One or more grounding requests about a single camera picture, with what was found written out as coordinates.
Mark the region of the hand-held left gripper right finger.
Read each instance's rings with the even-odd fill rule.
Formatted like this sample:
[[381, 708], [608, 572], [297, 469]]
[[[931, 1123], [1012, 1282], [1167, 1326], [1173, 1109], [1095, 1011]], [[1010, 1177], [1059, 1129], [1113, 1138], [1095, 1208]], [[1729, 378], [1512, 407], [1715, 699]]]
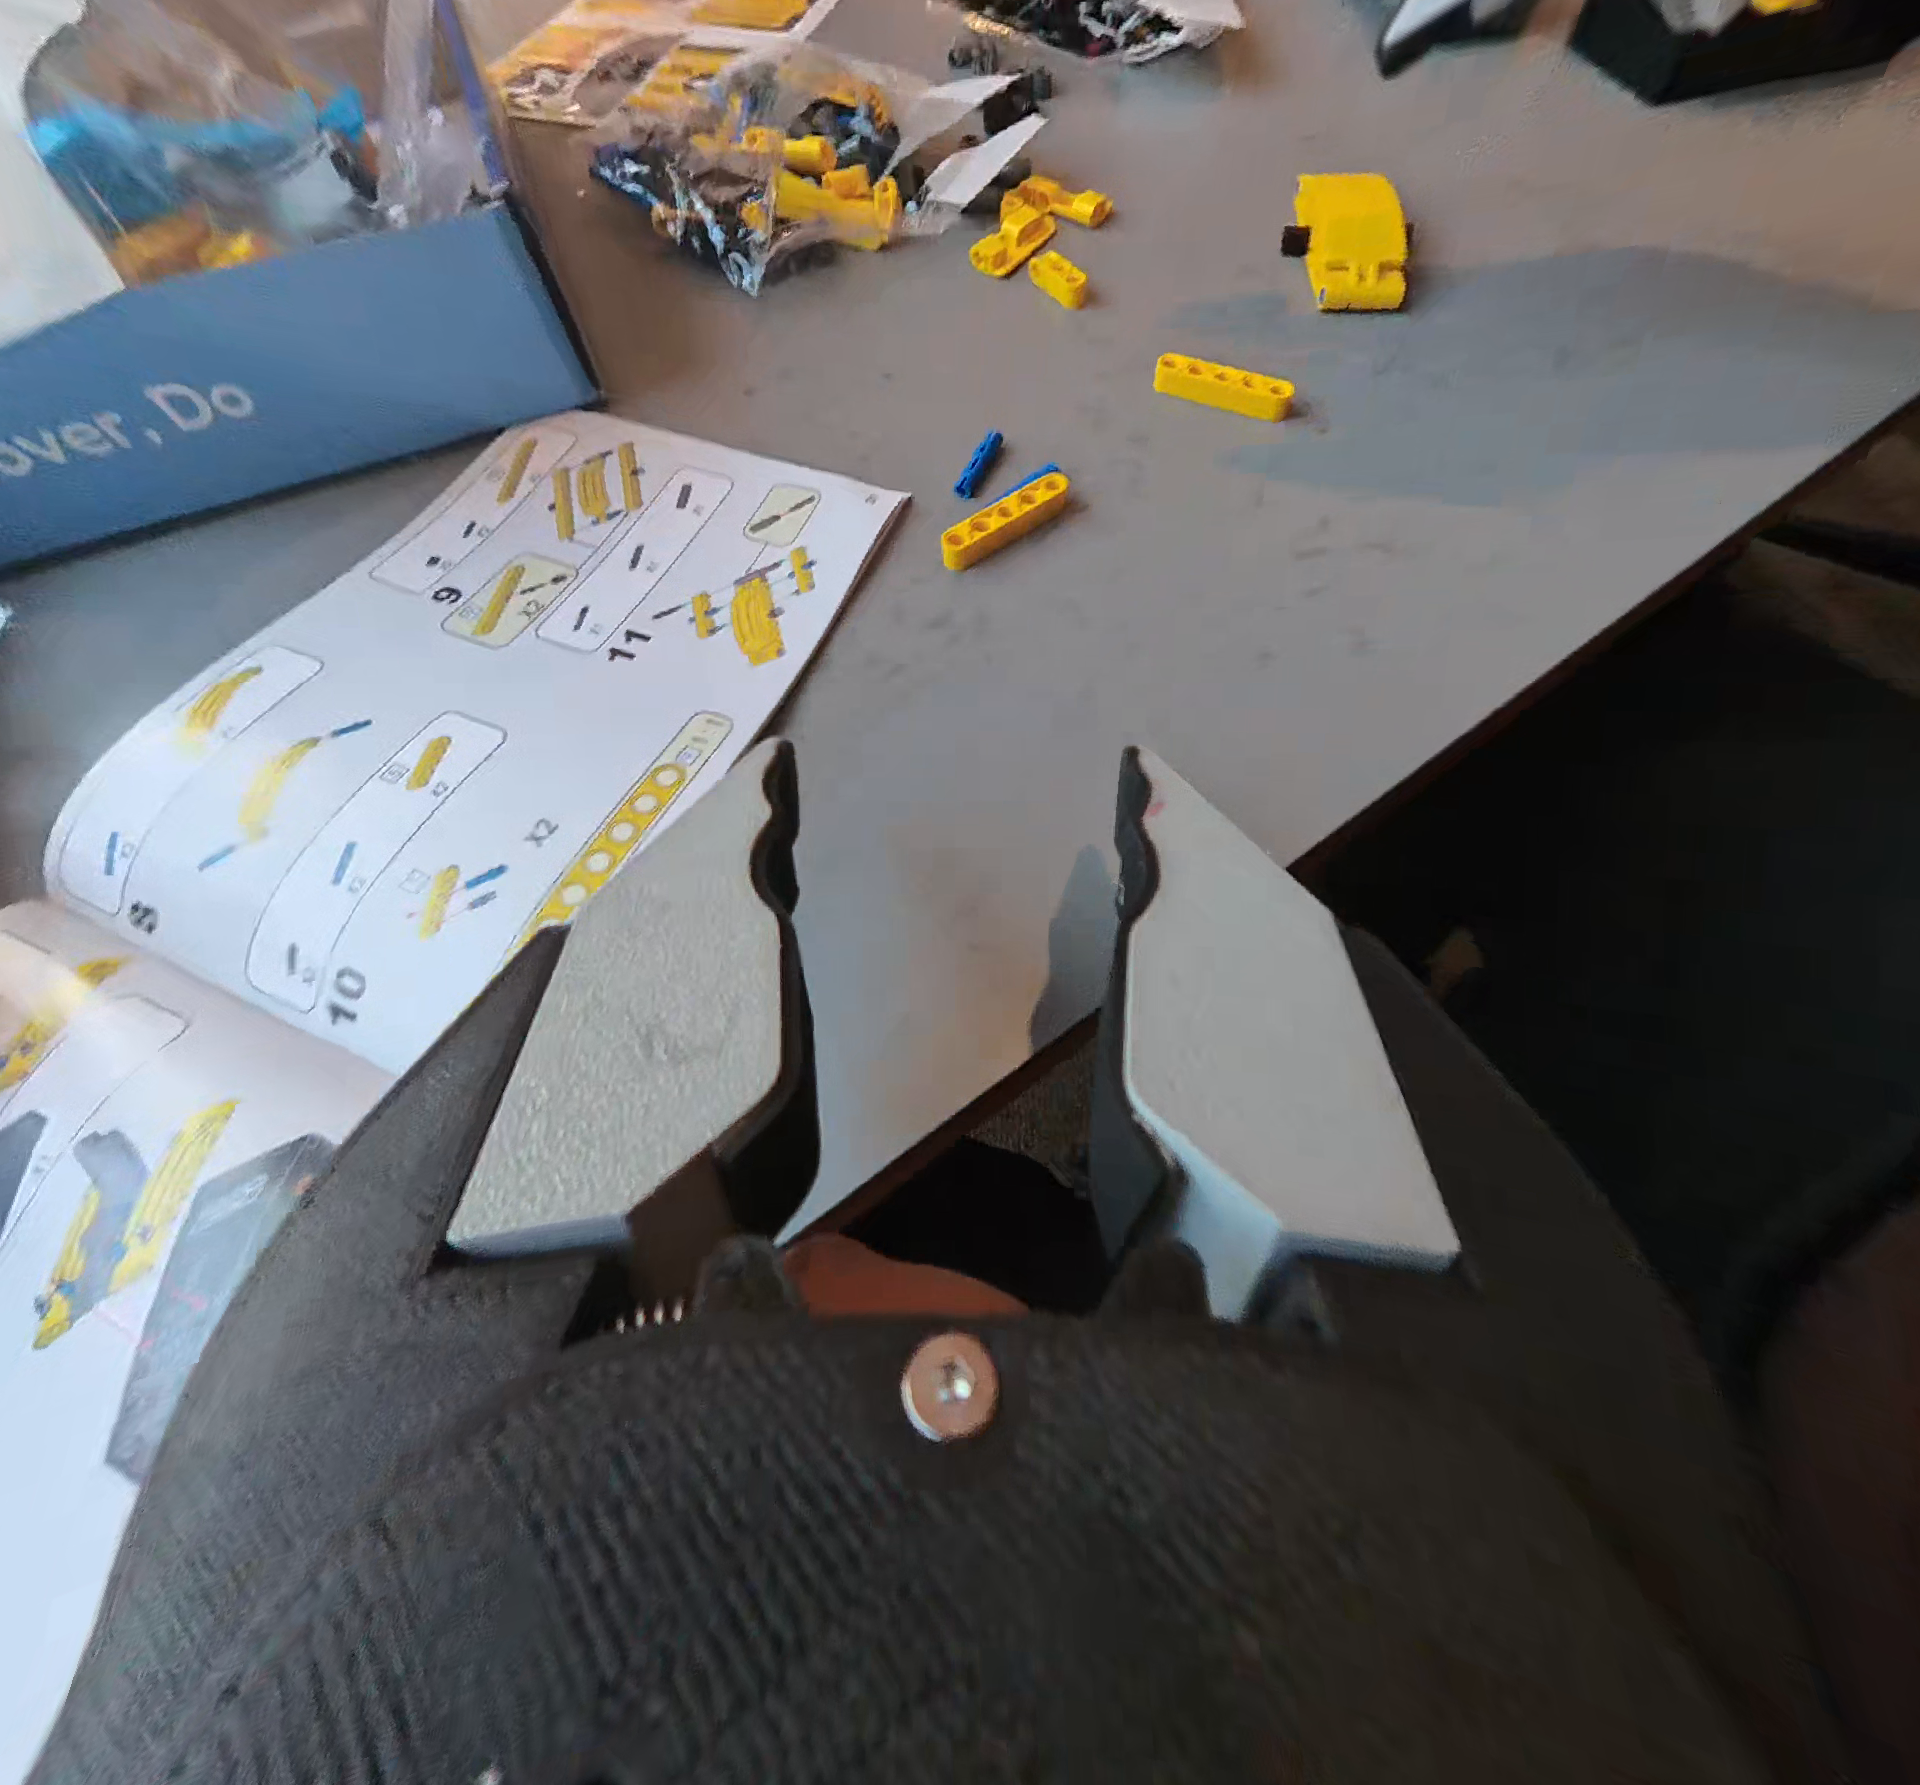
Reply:
[[1113, 760], [1088, 1177], [1111, 1270], [1180, 1240], [1228, 1326], [1295, 1262], [1460, 1262], [1335, 914], [1156, 746]]

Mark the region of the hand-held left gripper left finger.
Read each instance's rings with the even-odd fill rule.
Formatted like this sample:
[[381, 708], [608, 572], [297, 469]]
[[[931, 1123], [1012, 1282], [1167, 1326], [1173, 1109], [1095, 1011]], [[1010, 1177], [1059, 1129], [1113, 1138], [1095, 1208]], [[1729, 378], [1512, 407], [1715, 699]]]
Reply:
[[778, 1240], [810, 1177], [795, 746], [754, 739], [560, 926], [445, 1247], [701, 1262], [734, 1232]]

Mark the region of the yellow five-hole beam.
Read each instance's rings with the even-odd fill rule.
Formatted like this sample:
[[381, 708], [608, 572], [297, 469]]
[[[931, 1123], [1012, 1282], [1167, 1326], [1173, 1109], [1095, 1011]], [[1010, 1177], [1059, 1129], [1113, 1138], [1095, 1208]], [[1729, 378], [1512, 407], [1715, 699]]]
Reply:
[[1073, 510], [1073, 476], [1049, 476], [1049, 483], [1032, 483], [1012, 502], [981, 502], [973, 513], [959, 513], [943, 530], [943, 572], [959, 573], [959, 572], [1037, 535], [1059, 510]]
[[1188, 356], [1188, 347], [1156, 356], [1156, 394], [1240, 409], [1240, 423], [1289, 423], [1295, 409], [1295, 378]]

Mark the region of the yellow panel brick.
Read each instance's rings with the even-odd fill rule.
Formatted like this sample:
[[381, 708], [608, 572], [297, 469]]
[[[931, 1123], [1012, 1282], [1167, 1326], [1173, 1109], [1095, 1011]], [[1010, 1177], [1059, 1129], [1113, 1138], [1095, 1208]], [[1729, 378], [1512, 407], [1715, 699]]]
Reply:
[[1320, 311], [1405, 311], [1405, 201], [1385, 174], [1304, 174], [1282, 256], [1304, 262]]

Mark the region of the white instruction booklet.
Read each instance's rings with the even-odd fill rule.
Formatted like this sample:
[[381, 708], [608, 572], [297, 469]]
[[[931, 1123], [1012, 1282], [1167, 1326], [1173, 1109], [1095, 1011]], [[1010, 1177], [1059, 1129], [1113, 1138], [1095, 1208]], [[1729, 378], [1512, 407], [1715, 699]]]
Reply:
[[178, 1387], [287, 1200], [795, 696], [909, 487], [549, 409], [225, 644], [12, 904], [0, 1750], [23, 1777]]

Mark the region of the yellow black sticker sheet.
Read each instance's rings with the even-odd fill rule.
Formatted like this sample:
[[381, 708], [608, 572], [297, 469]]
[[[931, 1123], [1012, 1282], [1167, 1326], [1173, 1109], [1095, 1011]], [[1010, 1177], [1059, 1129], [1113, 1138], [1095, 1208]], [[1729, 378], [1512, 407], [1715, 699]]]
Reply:
[[841, 0], [568, 0], [496, 64], [520, 122], [677, 111], [724, 64], [810, 39]]

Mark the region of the clear bag of mixed bricks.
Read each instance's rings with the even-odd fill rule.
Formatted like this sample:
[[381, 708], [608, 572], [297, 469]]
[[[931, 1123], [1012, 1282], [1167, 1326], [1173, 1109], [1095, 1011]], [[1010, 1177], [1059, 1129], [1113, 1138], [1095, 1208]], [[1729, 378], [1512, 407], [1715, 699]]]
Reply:
[[614, 111], [589, 179], [656, 240], [754, 298], [839, 252], [956, 235], [1021, 179], [1032, 117], [981, 117], [997, 81], [910, 81], [810, 39], [724, 64], [677, 111]]

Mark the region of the blue cardboard kit box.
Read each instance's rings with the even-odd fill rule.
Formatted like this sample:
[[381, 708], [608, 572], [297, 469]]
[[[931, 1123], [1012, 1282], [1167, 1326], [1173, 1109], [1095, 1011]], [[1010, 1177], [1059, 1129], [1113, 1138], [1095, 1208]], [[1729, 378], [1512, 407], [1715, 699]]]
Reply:
[[502, 201], [266, 262], [114, 290], [0, 341], [0, 572], [599, 394], [520, 228], [502, 111], [454, 7]]

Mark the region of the clear bag of blue parts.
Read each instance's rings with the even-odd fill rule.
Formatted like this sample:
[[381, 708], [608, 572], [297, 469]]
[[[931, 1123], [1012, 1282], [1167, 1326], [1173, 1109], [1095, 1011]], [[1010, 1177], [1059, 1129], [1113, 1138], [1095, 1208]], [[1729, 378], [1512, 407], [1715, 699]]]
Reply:
[[454, 0], [12, 0], [12, 341], [485, 201]]

